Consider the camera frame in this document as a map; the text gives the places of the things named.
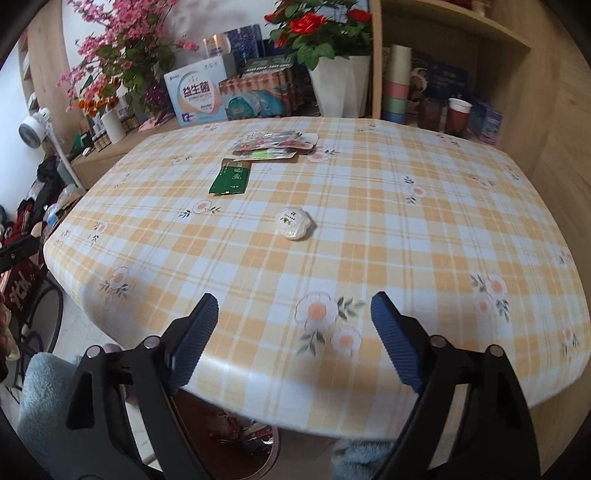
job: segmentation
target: screw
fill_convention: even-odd
[[[94,358],[96,356],[99,356],[100,353],[102,351],[102,348],[98,345],[93,345],[88,347],[88,349],[86,350],[86,356],[88,358]]]
[[[433,335],[429,339],[429,343],[433,345],[435,348],[443,348],[447,345],[447,340],[443,338],[441,335]]]
[[[494,356],[503,356],[505,355],[505,351],[498,345],[491,345],[489,350]]]
[[[146,338],[146,340],[144,340],[144,347],[146,348],[156,348],[158,345],[160,345],[160,337],[152,335],[148,338]]]

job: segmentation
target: stacked cups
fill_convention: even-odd
[[[382,119],[404,124],[408,86],[410,85],[412,50],[402,45],[392,45],[386,66],[382,93]]]

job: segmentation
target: tablecloth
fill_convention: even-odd
[[[209,194],[237,138],[285,129],[318,133],[317,148],[253,163],[245,194]],[[275,233],[286,205],[314,220],[306,239]],[[388,122],[267,119],[155,135],[88,192],[44,252],[125,347],[212,293],[219,324],[187,388],[313,433],[393,438],[412,409],[416,395],[369,317],[381,290],[456,347],[501,345],[530,405],[576,380],[591,350],[572,256],[516,164]]]

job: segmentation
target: blue gripper pad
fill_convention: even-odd
[[[173,390],[185,386],[197,367],[219,317],[216,297],[206,293],[189,318],[195,316],[187,333],[179,341],[171,357],[168,386]]]
[[[403,320],[401,317],[384,292],[373,296],[371,318],[400,381],[412,387],[416,393],[421,393],[425,381],[421,375],[420,353],[413,347],[410,338],[402,329],[399,322]]]

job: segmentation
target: red cup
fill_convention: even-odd
[[[471,108],[471,103],[458,98],[450,98],[445,133],[454,137],[462,137],[468,126]]]
[[[406,100],[408,98],[408,85],[384,80],[384,93],[390,98]]]

